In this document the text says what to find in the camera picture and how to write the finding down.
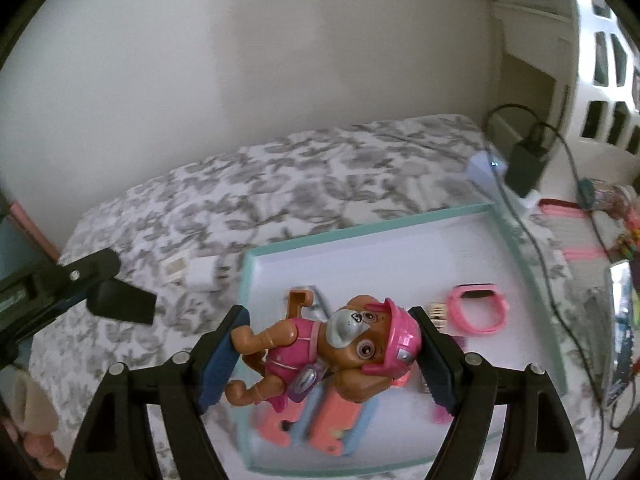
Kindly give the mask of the person's left hand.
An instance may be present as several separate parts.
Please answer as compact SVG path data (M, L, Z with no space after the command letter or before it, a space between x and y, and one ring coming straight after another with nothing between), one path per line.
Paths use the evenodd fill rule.
M14 443L44 470L61 472L66 458L56 447L58 414L38 382L21 367L1 370L1 422Z

